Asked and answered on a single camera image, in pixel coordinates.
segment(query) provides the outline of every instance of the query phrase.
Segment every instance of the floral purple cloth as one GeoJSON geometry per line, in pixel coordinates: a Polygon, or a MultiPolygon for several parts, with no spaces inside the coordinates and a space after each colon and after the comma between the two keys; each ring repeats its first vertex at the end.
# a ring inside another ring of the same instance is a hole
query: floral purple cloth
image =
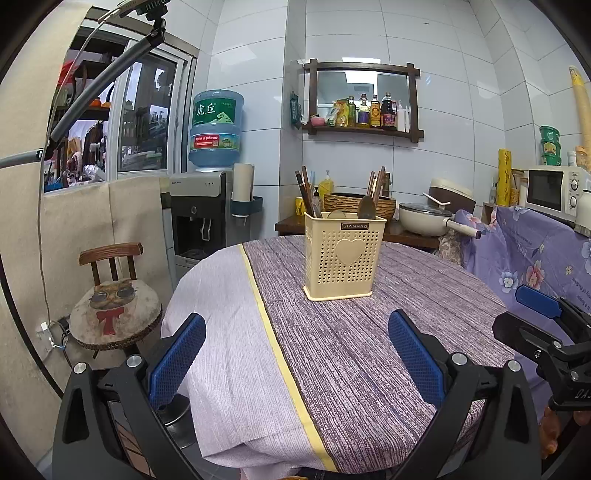
{"type": "MultiPolygon", "coordinates": [[[[550,320],[517,303],[515,290],[526,284],[547,295],[564,297],[591,313],[591,239],[563,223],[523,207],[497,207],[485,225],[460,210],[456,222],[482,231],[480,239],[463,237],[463,266],[474,273],[515,315],[572,341],[550,320]]],[[[535,364],[516,355],[524,366],[538,418],[551,395],[550,387],[535,374],[535,364]]]]}

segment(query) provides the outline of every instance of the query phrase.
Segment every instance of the screw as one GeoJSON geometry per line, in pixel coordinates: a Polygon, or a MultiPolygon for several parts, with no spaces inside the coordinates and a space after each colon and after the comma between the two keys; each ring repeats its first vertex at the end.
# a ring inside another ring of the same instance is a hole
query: screw
{"type": "Polygon", "coordinates": [[[139,355],[130,356],[125,362],[128,367],[137,367],[142,362],[142,358],[139,355]]]}
{"type": "Polygon", "coordinates": [[[84,362],[80,362],[74,365],[74,373],[81,374],[84,370],[86,370],[86,364],[84,362]]]}
{"type": "Polygon", "coordinates": [[[454,353],[452,355],[452,362],[454,362],[456,365],[466,365],[468,358],[463,353],[454,353]]]}
{"type": "Polygon", "coordinates": [[[521,364],[517,360],[509,360],[507,366],[509,367],[509,370],[511,370],[512,372],[518,372],[519,370],[521,370],[521,364]]]}

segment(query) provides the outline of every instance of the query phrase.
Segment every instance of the purple striped tablecloth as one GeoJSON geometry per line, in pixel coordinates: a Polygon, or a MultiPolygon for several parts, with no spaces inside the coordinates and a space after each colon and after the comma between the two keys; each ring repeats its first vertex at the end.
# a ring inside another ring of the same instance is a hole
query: purple striped tablecloth
{"type": "MultiPolygon", "coordinates": [[[[205,458],[249,479],[296,466],[369,472],[406,458],[434,408],[388,339],[397,308],[476,363],[513,357],[492,335],[500,299],[434,255],[385,242],[370,297],[311,302],[303,284],[303,236],[248,242],[193,268],[166,312],[163,335],[192,311],[207,321],[186,379],[197,439],[205,458]]],[[[474,403],[465,430],[479,412],[474,403]]]]}

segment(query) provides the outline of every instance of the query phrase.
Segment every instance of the cat print cushion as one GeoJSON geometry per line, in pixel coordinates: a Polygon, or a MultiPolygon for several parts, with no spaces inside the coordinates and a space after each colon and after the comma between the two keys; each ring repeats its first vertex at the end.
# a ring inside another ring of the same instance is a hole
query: cat print cushion
{"type": "Polygon", "coordinates": [[[162,304],[141,280],[105,281],[91,288],[70,315],[73,337],[87,345],[127,340],[158,318],[162,304]]]}

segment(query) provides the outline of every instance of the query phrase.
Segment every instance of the heart emblem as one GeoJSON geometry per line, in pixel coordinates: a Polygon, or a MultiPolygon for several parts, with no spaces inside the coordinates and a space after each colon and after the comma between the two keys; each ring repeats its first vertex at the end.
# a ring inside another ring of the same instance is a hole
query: heart emblem
{"type": "Polygon", "coordinates": [[[336,258],[348,267],[359,260],[364,250],[365,242],[360,238],[356,238],[353,241],[343,238],[337,242],[335,253],[336,258]]]}

